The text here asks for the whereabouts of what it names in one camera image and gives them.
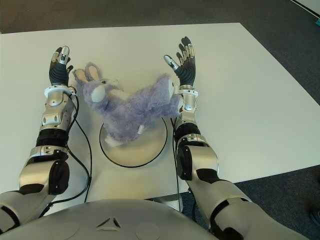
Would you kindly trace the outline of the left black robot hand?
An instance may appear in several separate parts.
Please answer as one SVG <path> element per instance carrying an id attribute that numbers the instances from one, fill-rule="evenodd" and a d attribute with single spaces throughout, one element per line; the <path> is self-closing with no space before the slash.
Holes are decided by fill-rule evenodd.
<path id="1" fill-rule="evenodd" d="M 59 47 L 52 55 L 49 65 L 49 80 L 52 86 L 69 85 L 69 74 L 74 66 L 69 65 L 71 58 L 69 57 L 70 49 L 68 46 Z"/>

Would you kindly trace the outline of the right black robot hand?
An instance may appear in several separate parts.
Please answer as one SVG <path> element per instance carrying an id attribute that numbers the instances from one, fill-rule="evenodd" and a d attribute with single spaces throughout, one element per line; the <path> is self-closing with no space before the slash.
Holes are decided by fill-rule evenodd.
<path id="1" fill-rule="evenodd" d="M 193 86 L 196 78 L 196 57 L 191 40 L 185 36 L 178 45 L 180 52 L 176 53 L 179 64 L 169 55 L 164 55 L 164 61 L 171 67 L 179 79 L 180 86 Z"/>

